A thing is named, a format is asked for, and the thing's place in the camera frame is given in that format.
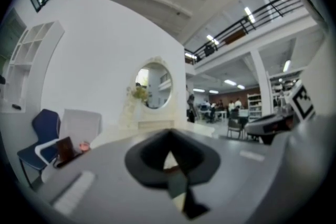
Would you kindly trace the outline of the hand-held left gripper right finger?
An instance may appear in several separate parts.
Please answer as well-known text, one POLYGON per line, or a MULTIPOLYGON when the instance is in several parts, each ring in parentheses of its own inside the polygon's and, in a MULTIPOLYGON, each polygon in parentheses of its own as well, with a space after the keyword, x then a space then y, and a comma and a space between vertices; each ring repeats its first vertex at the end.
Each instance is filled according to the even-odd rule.
POLYGON ((333 117, 278 134, 266 153, 251 144, 216 183, 171 189, 193 223, 332 223, 333 117))

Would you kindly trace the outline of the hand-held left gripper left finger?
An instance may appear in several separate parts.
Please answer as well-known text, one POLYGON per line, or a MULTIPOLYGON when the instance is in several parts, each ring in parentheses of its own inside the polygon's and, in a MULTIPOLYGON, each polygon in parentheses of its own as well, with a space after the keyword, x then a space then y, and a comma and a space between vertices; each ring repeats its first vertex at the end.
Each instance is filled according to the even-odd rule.
POLYGON ((155 135, 149 132, 101 145, 55 172, 37 194, 52 203, 83 171, 95 180, 70 217, 76 223, 185 223, 164 190, 140 185, 128 172, 128 149, 155 135))

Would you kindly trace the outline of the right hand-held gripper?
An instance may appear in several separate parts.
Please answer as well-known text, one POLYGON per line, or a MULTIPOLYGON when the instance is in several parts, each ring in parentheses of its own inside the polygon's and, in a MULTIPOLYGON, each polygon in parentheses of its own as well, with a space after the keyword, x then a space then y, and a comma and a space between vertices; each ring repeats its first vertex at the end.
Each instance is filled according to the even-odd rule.
POLYGON ((276 113, 247 123, 245 131, 248 135, 261 140, 263 144, 271 144, 277 134, 294 129, 314 115, 311 98, 302 81, 298 80, 285 97, 285 104, 280 106, 276 113))

